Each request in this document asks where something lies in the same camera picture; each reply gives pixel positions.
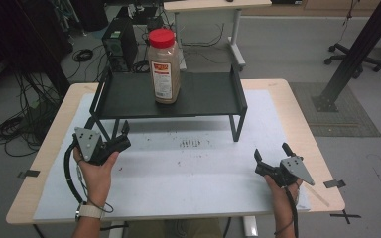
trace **table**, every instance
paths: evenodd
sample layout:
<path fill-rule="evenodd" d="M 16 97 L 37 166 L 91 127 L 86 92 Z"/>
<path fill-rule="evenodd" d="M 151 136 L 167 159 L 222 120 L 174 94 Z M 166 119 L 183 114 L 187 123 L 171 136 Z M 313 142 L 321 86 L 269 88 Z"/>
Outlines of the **table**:
<path fill-rule="evenodd" d="M 311 204 L 310 212 L 342 210 L 344 201 L 338 188 L 326 188 L 323 185 L 325 181 L 332 180 L 332 176 L 287 81 L 284 79 L 243 79 L 242 84 L 245 89 L 266 89 L 270 92 L 289 145 L 295 152 L 305 157 L 305 164 L 316 182 L 316 186 L 305 185 Z M 40 174 L 36 178 L 25 178 L 7 214 L 8 223 L 38 223 L 33 220 L 33 216 L 62 139 L 81 96 L 95 92 L 96 88 L 96 83 L 78 83 L 69 89 L 43 146 L 32 163 L 31 170 L 40 171 Z"/>
<path fill-rule="evenodd" d="M 242 70 L 246 62 L 236 43 L 241 11 L 243 8 L 262 6 L 271 6 L 271 1 L 234 0 L 233 2 L 227 2 L 226 0 L 187 0 L 165 3 L 164 9 L 167 12 L 175 13 L 176 39 L 181 49 L 181 70 L 186 70 L 187 67 L 183 59 L 180 24 L 203 24 L 212 21 L 216 21 L 216 23 L 233 23 L 232 36 L 228 40 L 240 70 Z"/>

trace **red lid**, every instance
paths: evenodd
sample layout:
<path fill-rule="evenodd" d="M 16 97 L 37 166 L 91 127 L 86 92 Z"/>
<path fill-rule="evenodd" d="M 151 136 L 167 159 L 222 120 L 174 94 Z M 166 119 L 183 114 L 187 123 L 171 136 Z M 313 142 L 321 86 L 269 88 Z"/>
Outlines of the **red lid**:
<path fill-rule="evenodd" d="M 150 44 L 155 48 L 171 47 L 175 43 L 175 34 L 168 29 L 156 29 L 150 32 Z"/>

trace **jar label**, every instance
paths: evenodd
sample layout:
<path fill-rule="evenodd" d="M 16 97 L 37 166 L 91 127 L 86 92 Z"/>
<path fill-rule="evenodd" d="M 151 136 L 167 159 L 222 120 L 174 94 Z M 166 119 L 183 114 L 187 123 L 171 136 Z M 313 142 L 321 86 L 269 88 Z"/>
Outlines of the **jar label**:
<path fill-rule="evenodd" d="M 172 99 L 172 68 L 168 62 L 151 62 L 156 97 Z"/>

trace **gray carpet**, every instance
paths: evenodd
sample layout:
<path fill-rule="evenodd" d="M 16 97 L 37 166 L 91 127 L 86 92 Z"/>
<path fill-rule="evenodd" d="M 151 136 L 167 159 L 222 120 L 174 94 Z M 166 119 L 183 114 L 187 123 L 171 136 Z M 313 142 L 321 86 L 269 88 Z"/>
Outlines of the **gray carpet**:
<path fill-rule="evenodd" d="M 319 96 L 326 83 L 292 82 L 290 86 L 314 136 L 381 137 L 348 86 L 335 102 L 338 112 L 317 112 L 312 103 L 312 96 Z"/>

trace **office chair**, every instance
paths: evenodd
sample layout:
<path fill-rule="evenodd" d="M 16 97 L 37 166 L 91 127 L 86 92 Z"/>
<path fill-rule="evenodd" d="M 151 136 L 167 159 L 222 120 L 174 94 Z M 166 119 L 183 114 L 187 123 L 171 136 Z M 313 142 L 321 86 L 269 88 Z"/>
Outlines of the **office chair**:
<path fill-rule="evenodd" d="M 328 50 L 330 52 L 335 52 L 336 49 L 339 49 L 340 51 L 342 51 L 345 54 L 347 54 L 349 51 L 349 48 L 341 45 L 340 43 L 336 43 L 335 45 L 330 46 Z M 332 60 L 344 60 L 344 59 L 345 59 L 345 55 L 331 56 L 330 58 L 324 60 L 324 64 L 330 65 L 332 63 Z M 373 71 L 375 71 L 375 72 L 378 72 L 381 69 L 381 60 L 366 58 L 366 59 L 364 59 L 364 61 L 375 64 L 376 66 L 373 68 Z M 358 78 L 360 76 L 361 72 L 363 72 L 363 66 L 362 65 L 360 65 L 358 67 L 358 69 L 355 71 L 355 73 L 352 77 Z"/>

